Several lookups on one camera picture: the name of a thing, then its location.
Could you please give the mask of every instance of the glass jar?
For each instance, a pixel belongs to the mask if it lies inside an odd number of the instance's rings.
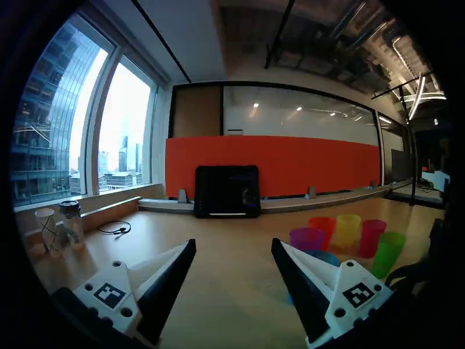
[[[65,232],[74,249],[84,246],[83,221],[81,220],[81,205],[75,200],[63,201],[60,212],[65,216]]]

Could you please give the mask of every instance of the yellow cup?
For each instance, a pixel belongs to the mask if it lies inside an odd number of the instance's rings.
[[[357,215],[337,216],[334,243],[340,247],[351,246],[357,239],[361,220]]]

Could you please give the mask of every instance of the glass window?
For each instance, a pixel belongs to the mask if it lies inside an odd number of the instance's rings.
[[[384,145],[384,184],[412,176],[409,133],[405,126],[379,113]]]
[[[373,113],[329,97],[282,88],[226,86],[224,134],[323,138],[378,147]]]
[[[103,109],[99,138],[99,190],[149,183],[142,166],[151,146],[156,84],[125,56],[117,65]]]
[[[73,19],[44,50],[18,106],[10,167],[16,206],[85,194],[79,186],[71,192],[70,177],[84,170],[78,160],[84,119],[111,45],[103,49],[73,26]]]

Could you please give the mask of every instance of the sky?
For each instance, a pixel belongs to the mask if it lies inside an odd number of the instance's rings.
[[[77,101],[70,142],[70,168],[73,169],[77,169],[77,158],[81,155],[84,118],[92,88],[107,55],[102,49],[97,54],[84,80],[83,88]],[[118,168],[119,149],[122,146],[124,136],[128,136],[128,169],[135,168],[136,143],[140,144],[139,154],[140,156],[142,155],[149,95],[150,86],[119,63],[110,84],[103,109],[98,148],[99,151],[109,153],[109,171],[114,171]]]

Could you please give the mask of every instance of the red cup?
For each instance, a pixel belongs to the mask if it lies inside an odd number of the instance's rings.
[[[321,244],[320,250],[327,251],[330,246],[332,233],[336,226],[336,219],[329,217],[314,217],[309,220],[310,228],[320,229],[324,232],[323,243]]]
[[[362,237],[360,239],[359,256],[372,258],[378,249],[381,234],[386,231],[386,222],[379,219],[369,219],[362,223]]]

